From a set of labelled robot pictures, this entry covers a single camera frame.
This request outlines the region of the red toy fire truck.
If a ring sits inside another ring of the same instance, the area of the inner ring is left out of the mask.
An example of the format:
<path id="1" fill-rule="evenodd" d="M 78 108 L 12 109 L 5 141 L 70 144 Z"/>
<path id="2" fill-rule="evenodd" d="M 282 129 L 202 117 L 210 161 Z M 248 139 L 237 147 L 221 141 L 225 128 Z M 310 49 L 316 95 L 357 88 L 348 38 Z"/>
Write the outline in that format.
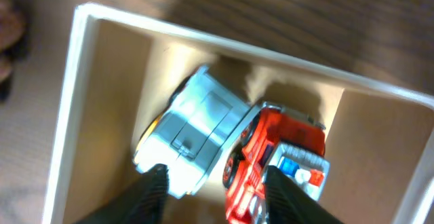
<path id="1" fill-rule="evenodd" d="M 225 215 L 229 223 L 254 223 L 265 199 L 267 166 L 276 166 L 317 201 L 330 163 L 325 126 L 309 115 L 264 102 L 228 156 L 222 174 Z"/>

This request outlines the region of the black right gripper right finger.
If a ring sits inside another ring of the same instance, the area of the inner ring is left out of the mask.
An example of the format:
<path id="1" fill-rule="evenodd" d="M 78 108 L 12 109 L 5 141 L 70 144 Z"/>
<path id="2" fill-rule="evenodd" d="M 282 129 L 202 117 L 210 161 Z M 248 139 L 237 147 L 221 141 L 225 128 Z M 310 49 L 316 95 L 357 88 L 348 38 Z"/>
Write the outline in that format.
<path id="1" fill-rule="evenodd" d="M 343 224 L 276 166 L 267 167 L 265 220 L 270 224 Z"/>

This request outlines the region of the white cardboard box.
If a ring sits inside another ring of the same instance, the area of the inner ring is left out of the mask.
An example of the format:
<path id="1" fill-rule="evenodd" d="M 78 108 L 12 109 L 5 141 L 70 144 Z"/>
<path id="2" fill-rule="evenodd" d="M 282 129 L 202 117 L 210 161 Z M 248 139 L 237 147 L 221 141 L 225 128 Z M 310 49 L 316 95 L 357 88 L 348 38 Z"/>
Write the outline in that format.
<path id="1" fill-rule="evenodd" d="M 44 223 L 74 223 L 171 164 L 140 142 L 183 79 L 210 66 L 241 99 L 237 123 L 268 100 L 325 126 L 331 164 L 320 203 L 345 223 L 423 223 L 433 208 L 433 97 L 299 58 L 123 12 L 76 8 Z"/>

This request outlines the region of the brown plush toy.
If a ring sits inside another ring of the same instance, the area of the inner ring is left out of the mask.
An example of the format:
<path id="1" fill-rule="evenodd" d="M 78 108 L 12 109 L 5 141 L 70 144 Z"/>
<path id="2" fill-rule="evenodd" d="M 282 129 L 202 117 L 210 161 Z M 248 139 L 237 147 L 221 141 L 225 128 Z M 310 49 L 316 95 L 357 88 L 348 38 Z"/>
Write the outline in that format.
<path id="1" fill-rule="evenodd" d="M 5 53 L 17 44 L 26 30 L 26 20 L 12 0 L 1 0 L 1 83 L 13 71 L 12 59 Z"/>

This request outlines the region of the yellow toy dump truck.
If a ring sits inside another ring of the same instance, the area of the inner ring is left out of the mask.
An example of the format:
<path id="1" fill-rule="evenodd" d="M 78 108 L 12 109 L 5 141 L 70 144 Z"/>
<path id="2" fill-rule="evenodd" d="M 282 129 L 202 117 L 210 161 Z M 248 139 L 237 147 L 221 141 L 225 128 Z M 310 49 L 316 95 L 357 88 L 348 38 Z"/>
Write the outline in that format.
<path id="1" fill-rule="evenodd" d="M 260 106 L 224 87 L 208 69 L 200 66 L 181 82 L 167 107 L 142 133 L 133 157 L 140 173 L 166 165 L 168 193 L 178 199 L 199 191 L 260 111 Z"/>

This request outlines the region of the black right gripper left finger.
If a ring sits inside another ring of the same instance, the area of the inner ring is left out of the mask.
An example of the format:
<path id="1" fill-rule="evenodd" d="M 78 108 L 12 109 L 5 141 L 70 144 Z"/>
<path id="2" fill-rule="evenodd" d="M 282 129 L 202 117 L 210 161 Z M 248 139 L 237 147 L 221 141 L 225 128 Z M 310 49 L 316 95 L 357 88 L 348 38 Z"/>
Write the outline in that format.
<path id="1" fill-rule="evenodd" d="M 160 224 L 168 187 L 167 166 L 156 164 L 119 196 L 77 224 Z"/>

